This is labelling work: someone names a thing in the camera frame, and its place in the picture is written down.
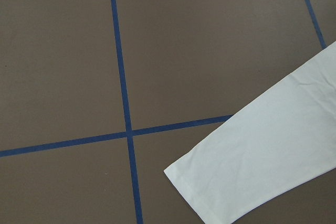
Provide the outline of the white printed long-sleeve shirt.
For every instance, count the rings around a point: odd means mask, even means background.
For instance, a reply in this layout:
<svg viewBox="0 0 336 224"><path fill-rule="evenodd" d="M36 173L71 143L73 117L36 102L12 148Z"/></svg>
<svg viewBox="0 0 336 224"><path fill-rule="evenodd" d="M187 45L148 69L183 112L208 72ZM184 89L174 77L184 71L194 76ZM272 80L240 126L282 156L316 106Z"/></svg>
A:
<svg viewBox="0 0 336 224"><path fill-rule="evenodd" d="M204 223L233 223L335 168L335 44L284 77L164 173Z"/></svg>

